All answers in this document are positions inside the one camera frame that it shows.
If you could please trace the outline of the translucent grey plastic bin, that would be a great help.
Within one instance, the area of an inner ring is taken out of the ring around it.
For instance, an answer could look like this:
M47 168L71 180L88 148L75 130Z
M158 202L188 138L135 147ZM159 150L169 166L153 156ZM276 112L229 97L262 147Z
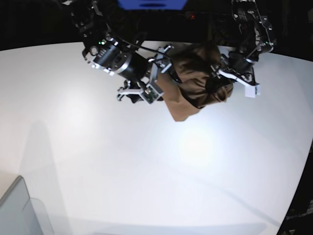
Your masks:
M30 197L22 176L14 180L0 199L0 233L2 235L55 234L43 202Z

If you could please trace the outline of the brown t-shirt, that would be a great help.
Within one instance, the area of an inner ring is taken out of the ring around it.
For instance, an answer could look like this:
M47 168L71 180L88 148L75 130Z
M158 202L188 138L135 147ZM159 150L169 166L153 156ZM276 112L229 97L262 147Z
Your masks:
M172 57L181 84L169 78L160 78L158 74L157 84L164 92L162 98L174 121L185 121L205 106L226 102L231 97L233 83L216 93L206 92L206 81L212 77L211 65L218 64L220 56L217 45L212 41L189 45Z

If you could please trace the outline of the blue plastic box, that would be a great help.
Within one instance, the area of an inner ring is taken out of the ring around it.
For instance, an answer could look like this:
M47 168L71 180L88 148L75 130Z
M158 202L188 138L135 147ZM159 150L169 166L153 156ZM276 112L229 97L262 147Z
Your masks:
M182 10L187 0L118 0L125 10Z

